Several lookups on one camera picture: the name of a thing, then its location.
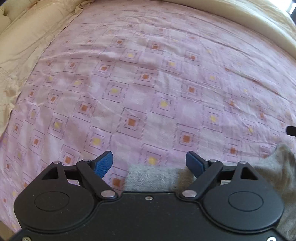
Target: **bed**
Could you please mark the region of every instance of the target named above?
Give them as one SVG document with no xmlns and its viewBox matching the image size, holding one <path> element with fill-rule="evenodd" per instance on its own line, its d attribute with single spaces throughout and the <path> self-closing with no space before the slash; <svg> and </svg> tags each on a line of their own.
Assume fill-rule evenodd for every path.
<svg viewBox="0 0 296 241">
<path fill-rule="evenodd" d="M 111 150 L 104 179 L 121 192 L 131 164 L 182 168 L 189 150 L 255 164 L 279 143 L 295 150 L 285 128 L 295 125 L 296 28 L 279 10 L 71 4 L 39 1 L 0 35 L 0 217 L 13 231 L 15 198 L 53 161 L 74 165 Z M 51 23 L 59 7 L 67 11 Z M 223 18 L 231 10 L 228 18 L 245 26 Z M 9 44 L 45 12 L 35 35 L 20 34 L 33 43 Z"/>
</svg>

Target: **patterned bedspread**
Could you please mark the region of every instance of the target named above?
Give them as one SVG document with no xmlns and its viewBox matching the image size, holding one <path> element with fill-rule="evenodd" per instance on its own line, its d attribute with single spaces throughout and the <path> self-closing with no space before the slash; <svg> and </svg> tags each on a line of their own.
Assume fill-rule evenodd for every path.
<svg viewBox="0 0 296 241">
<path fill-rule="evenodd" d="M 106 150 L 105 181 L 123 188 L 129 164 L 251 164 L 295 120 L 296 63 L 226 19 L 158 1 L 98 1 L 50 44 L 13 110 L 0 148 L 0 216 L 14 231 L 17 195 L 53 161 Z"/>
</svg>

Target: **blue finger pad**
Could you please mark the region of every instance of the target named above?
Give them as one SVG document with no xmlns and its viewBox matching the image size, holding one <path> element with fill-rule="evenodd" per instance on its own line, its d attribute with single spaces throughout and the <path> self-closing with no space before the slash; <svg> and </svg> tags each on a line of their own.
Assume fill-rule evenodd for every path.
<svg viewBox="0 0 296 241">
<path fill-rule="evenodd" d="M 107 155 L 105 155 L 101 160 L 99 160 L 95 167 L 94 172 L 96 175 L 98 175 L 100 178 L 103 178 L 105 174 L 109 171 L 109 169 L 113 165 L 113 154 L 112 152 L 109 152 Z"/>
<path fill-rule="evenodd" d="M 186 166 L 196 178 L 198 178 L 205 171 L 204 164 L 189 152 L 186 154 Z"/>
</svg>

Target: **black object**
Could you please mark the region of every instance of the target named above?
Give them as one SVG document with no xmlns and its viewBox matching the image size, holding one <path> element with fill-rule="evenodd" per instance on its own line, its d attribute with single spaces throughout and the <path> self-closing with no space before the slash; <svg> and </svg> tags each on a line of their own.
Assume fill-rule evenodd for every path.
<svg viewBox="0 0 296 241">
<path fill-rule="evenodd" d="M 76 166 L 50 164 L 17 197 L 22 230 L 11 241 L 285 241 L 275 229 L 283 202 L 246 162 L 224 166 L 189 151 L 197 179 L 187 191 L 120 197 L 102 180 L 112 163 L 107 151 Z"/>
</svg>

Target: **beige pillow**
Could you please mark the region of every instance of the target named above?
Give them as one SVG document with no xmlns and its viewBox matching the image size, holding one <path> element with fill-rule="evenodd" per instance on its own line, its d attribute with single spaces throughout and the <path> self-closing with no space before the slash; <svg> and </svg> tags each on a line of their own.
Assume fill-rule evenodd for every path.
<svg viewBox="0 0 296 241">
<path fill-rule="evenodd" d="M 0 34 L 7 28 L 7 26 L 11 23 L 9 17 L 4 16 L 3 6 L 0 7 Z"/>
<path fill-rule="evenodd" d="M 38 0 L 6 0 L 2 8 L 5 16 L 9 17 L 11 21 L 15 20 L 26 8 Z"/>
</svg>

